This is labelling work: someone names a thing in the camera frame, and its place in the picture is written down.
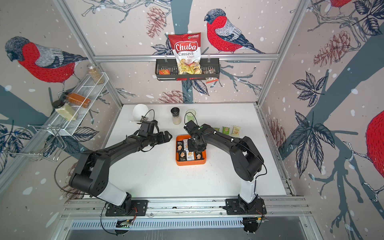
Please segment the beige cookie packet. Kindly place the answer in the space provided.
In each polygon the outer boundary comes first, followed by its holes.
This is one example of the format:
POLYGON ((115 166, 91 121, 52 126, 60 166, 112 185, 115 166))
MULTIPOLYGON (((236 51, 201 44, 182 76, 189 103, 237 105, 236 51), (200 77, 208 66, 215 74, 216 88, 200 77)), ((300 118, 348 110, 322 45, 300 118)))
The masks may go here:
POLYGON ((240 133, 241 133, 241 127, 233 126, 231 136, 238 138, 240 136, 240 133))

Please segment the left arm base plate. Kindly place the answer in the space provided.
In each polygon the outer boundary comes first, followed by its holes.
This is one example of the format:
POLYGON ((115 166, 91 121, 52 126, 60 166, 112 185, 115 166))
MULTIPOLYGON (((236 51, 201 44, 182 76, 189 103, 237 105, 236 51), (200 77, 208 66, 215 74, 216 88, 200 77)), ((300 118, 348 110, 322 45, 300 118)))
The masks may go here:
POLYGON ((108 203, 106 217, 142 217, 146 215, 148 208, 148 200, 132 200, 125 201, 121 206, 115 206, 108 203))

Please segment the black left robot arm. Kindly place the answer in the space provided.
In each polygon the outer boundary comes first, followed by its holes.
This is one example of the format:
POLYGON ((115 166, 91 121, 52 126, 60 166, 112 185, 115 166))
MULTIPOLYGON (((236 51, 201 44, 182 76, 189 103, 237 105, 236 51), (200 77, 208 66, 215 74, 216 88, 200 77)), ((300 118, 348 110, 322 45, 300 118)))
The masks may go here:
POLYGON ((92 151, 81 157, 71 175, 70 187, 120 207, 128 193, 110 183, 110 168, 130 154, 142 151, 147 146, 157 146, 171 141, 168 131, 150 133, 137 130, 123 141, 108 148, 92 151))

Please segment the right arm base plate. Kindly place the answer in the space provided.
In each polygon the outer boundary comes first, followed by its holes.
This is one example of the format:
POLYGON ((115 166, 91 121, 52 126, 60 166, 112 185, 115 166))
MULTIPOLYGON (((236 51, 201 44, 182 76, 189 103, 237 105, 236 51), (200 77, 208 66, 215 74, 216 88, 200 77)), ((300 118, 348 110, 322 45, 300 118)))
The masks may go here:
POLYGON ((256 196, 251 203, 247 203, 240 196, 236 199, 226 199, 226 203, 222 209, 227 211, 227 215, 267 214, 265 202, 259 196, 256 196))

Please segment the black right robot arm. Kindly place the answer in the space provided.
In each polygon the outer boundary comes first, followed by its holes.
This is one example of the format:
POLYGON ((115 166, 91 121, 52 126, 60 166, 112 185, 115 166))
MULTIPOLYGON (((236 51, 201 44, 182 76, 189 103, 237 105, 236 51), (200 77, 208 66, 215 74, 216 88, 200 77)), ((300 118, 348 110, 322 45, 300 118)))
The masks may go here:
POLYGON ((257 178, 265 168, 265 162, 249 137, 237 138, 216 131, 207 124, 198 126, 189 121, 184 129, 190 135, 188 145, 191 150, 202 152, 207 145, 213 145, 230 155, 236 174, 242 179, 236 198, 226 199, 223 209, 227 215, 266 215, 264 200, 256 190, 257 178))

